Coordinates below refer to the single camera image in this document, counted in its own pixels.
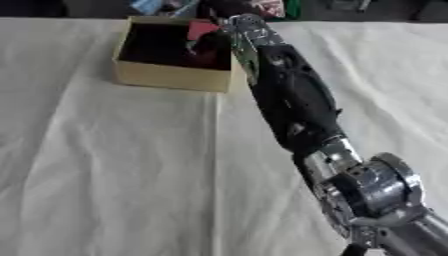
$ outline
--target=table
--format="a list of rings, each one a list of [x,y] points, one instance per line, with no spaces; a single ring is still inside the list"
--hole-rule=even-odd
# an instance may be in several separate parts
[[[124,26],[0,19],[1,254],[338,255],[242,76],[228,94],[118,85]],[[359,152],[401,156],[448,216],[447,25],[273,27],[328,83]]]

